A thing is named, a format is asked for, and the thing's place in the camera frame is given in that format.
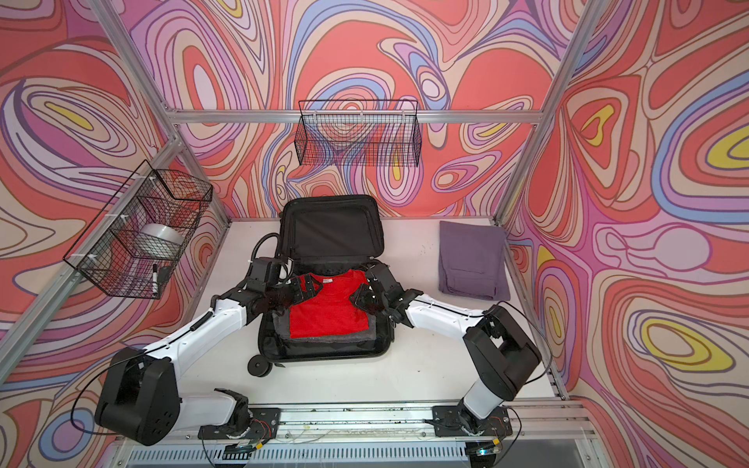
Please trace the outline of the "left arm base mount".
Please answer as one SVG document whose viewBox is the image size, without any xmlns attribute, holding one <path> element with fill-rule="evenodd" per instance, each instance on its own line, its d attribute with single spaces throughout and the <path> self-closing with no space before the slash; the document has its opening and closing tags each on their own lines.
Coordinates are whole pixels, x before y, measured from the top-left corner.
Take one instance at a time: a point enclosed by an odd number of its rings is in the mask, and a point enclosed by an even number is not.
<svg viewBox="0 0 749 468">
<path fill-rule="evenodd" d="M 250 441 L 267 443 L 275 439 L 281 417 L 281 409 L 273 407 L 240 409 L 222 425 L 204 425 L 198 438 L 208 441 Z"/>
</svg>

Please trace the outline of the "black white suitcase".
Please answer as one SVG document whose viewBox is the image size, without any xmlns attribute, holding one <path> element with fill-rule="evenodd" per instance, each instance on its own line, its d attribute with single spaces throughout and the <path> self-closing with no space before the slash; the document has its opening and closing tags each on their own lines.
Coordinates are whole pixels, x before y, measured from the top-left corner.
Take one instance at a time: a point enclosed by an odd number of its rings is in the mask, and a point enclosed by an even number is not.
<svg viewBox="0 0 749 468">
<path fill-rule="evenodd" d="M 282 212 L 275 257 L 290 265 L 289 274 L 325 277 L 349 270 L 365 270 L 384 252 L 384 231 L 380 210 L 369 195 L 341 195 L 300 198 Z M 385 354 L 394 327 L 382 315 L 376 317 L 376 339 L 348 344 L 291 343 L 273 330 L 271 313 L 259 325 L 259 353 L 248 363 L 248 372 L 267 376 L 276 366 L 324 360 L 375 358 Z"/>
</svg>

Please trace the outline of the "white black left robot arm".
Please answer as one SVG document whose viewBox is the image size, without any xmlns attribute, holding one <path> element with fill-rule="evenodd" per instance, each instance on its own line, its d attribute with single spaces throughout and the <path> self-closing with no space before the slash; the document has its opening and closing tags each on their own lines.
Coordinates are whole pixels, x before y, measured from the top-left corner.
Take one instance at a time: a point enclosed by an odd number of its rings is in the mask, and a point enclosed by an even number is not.
<svg viewBox="0 0 749 468">
<path fill-rule="evenodd" d="M 246 396 L 226 388 L 186 394 L 179 381 L 233 333 L 263 315 L 312 300 L 323 289 L 310 274 L 281 279 L 284 271 L 278 259 L 256 259 L 235 287 L 212 297 L 203 315 L 142 350 L 127 347 L 115 354 L 105 372 L 95 423 L 143 446 L 193 428 L 228 439 L 250 435 L 255 417 Z"/>
</svg>

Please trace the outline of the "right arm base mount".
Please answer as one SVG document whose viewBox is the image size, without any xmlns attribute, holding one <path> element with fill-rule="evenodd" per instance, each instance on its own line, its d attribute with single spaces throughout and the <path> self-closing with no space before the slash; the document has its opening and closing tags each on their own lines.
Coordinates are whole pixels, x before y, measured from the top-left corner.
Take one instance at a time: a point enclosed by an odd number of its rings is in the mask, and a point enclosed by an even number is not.
<svg viewBox="0 0 749 468">
<path fill-rule="evenodd" d="M 485 418 L 476 417 L 461 405 L 434 406 L 425 423 L 434 428 L 435 435 L 445 437 L 499 437 L 514 433 L 508 409 L 498 406 Z"/>
</svg>

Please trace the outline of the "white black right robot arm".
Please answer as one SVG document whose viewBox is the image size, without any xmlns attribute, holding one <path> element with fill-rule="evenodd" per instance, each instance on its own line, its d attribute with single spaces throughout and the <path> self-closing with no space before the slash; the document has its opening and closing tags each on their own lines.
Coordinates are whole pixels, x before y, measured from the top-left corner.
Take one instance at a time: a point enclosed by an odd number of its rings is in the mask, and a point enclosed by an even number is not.
<svg viewBox="0 0 749 468">
<path fill-rule="evenodd" d="M 478 310 L 435 300 L 420 290 L 404 289 L 384 264 L 368 268 L 365 277 L 366 284 L 349 298 L 355 307 L 465 345 L 478 379 L 458 403 L 464 417 L 489 418 L 502 404 L 515 400 L 541 364 L 534 341 L 500 303 Z"/>
</svg>

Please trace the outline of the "red shirt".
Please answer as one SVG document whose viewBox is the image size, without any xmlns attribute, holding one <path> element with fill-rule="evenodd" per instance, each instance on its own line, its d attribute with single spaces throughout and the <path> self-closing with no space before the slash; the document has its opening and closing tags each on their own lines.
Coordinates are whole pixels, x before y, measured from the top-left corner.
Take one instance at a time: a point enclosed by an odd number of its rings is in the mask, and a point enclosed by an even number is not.
<svg viewBox="0 0 749 468">
<path fill-rule="evenodd" d="M 356 333 L 368 328 L 368 314 L 350 302 L 350 296 L 366 283 L 363 271 L 349 270 L 333 277 L 311 275 L 322 282 L 322 292 L 313 300 L 291 307 L 291 337 Z"/>
</svg>

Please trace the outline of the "grey fluffy towel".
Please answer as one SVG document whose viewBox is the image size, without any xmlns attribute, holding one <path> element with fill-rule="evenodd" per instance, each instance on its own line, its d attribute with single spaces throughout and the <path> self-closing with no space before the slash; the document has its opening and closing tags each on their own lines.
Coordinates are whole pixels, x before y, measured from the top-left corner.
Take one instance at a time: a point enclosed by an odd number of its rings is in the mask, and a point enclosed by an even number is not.
<svg viewBox="0 0 749 468">
<path fill-rule="evenodd" d="M 364 341 L 371 341 L 376 339 L 376 317 L 373 315 L 366 315 L 368 328 L 364 331 L 357 331 L 356 333 L 339 333 L 334 335 L 333 333 L 326 333 L 320 335 L 320 337 L 297 337 L 294 339 L 291 337 L 291 313 L 287 312 L 282 316 L 273 315 L 273 330 L 276 331 L 280 339 L 289 341 L 291 343 L 325 343 L 325 344 L 348 344 L 357 343 Z"/>
</svg>

